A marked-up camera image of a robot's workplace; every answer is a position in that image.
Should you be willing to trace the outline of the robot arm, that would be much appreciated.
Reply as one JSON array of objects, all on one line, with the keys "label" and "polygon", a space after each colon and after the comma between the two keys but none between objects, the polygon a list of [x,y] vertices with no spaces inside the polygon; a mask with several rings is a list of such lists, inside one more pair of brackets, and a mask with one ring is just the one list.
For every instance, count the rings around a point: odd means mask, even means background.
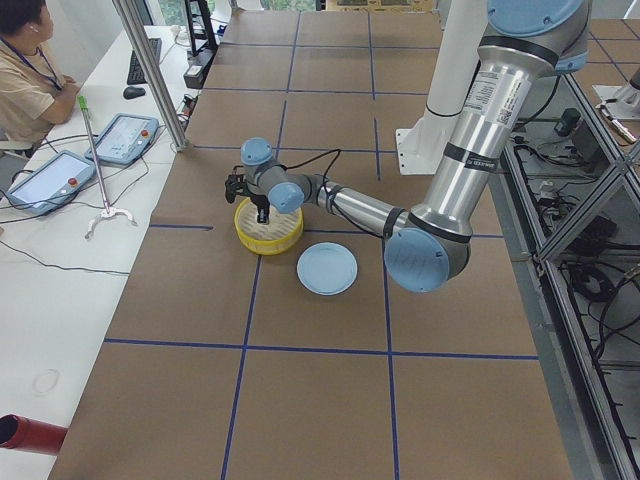
[{"label": "robot arm", "polygon": [[241,147],[242,174],[225,182],[225,197],[248,197],[257,220],[315,204],[386,241],[384,263],[406,290],[440,288],[466,267],[471,215],[513,130],[533,83],[582,68],[587,57],[588,1],[491,1],[478,46],[478,69],[425,199],[410,210],[330,181],[293,174],[254,137]]}]

